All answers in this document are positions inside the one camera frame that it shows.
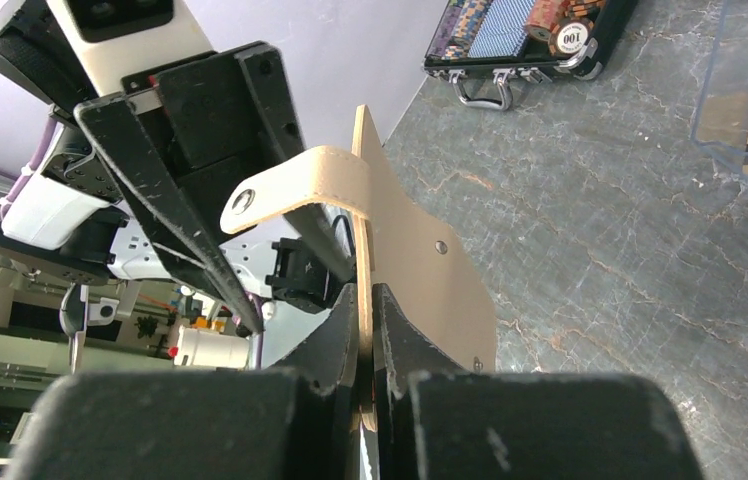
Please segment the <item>case handle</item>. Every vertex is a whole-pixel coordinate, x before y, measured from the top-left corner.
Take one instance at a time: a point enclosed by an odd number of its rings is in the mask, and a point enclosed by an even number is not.
[[[512,107],[512,90],[509,89],[509,79],[515,73],[514,69],[502,69],[494,71],[494,84],[498,87],[498,93],[501,99],[492,98],[471,98],[465,91],[463,80],[466,78],[465,70],[455,70],[450,72],[450,82],[454,87],[459,102],[466,107],[484,108],[487,110],[497,110],[500,112],[509,110]]]

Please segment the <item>white container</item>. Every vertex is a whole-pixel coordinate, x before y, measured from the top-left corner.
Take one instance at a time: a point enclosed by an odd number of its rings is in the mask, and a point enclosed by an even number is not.
[[[250,341],[212,330],[180,326],[176,348],[176,367],[244,369]]]

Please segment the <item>black cable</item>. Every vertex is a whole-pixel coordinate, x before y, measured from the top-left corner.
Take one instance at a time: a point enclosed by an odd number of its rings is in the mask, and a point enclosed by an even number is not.
[[[333,219],[333,231],[338,231],[339,223],[345,224],[345,235],[347,236],[348,241],[348,248],[350,249],[350,256],[355,257],[356,256],[356,244],[353,242],[353,231],[350,228],[350,220],[348,220],[347,215],[336,215],[336,218]]]

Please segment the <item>metal rivet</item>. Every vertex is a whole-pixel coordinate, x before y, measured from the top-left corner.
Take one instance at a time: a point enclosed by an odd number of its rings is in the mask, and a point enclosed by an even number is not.
[[[241,215],[244,213],[244,211],[250,207],[250,204],[253,203],[254,197],[256,197],[256,192],[249,188],[240,193],[233,201],[233,214]]]

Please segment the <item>marble surface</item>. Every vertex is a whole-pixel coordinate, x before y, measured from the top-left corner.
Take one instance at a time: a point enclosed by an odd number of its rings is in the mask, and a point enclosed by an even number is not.
[[[642,0],[604,74],[508,113],[429,80],[386,147],[497,305],[501,371],[624,371],[748,479],[748,184],[689,141],[721,0]]]

